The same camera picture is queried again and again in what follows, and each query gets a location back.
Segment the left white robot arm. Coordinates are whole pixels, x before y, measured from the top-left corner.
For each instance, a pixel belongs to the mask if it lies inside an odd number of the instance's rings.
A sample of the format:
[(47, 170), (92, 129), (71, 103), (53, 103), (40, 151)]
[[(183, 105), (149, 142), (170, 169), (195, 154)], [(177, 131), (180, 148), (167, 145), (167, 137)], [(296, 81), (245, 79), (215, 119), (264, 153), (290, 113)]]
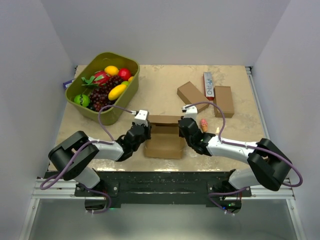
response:
[(126, 134), (112, 142), (94, 139), (81, 130), (77, 131), (49, 152), (48, 158), (58, 174), (47, 178), (48, 184), (42, 183), (41, 189), (52, 187), (59, 179), (76, 180), (92, 196), (99, 196), (104, 184), (98, 174), (88, 167), (89, 163), (95, 158), (114, 162), (129, 159), (142, 143), (151, 139), (151, 128), (148, 120), (135, 120)]

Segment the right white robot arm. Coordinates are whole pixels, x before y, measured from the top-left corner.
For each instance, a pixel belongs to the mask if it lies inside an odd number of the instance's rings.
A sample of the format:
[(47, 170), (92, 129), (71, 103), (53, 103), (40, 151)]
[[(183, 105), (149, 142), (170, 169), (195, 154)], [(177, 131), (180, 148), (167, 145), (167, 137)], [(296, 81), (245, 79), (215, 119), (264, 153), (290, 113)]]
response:
[(189, 117), (180, 119), (178, 127), (179, 136), (184, 138), (196, 153), (210, 157), (226, 157), (249, 165), (246, 169), (232, 169), (223, 180), (212, 187), (215, 193), (225, 193), (233, 197), (241, 189), (256, 185), (278, 191), (291, 170), (287, 165), (290, 160), (266, 138), (248, 144), (234, 140), (231, 144), (223, 143), (223, 138), (202, 132), (196, 121)]

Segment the brown cardboard box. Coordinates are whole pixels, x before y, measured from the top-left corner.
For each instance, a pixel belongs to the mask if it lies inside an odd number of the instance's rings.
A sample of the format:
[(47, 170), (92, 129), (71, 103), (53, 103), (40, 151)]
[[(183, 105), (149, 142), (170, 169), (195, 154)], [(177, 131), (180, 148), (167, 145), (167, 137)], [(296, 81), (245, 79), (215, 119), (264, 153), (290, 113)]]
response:
[(180, 116), (149, 115), (151, 139), (144, 144), (143, 154), (147, 158), (175, 159), (183, 158), (185, 139), (179, 137)]

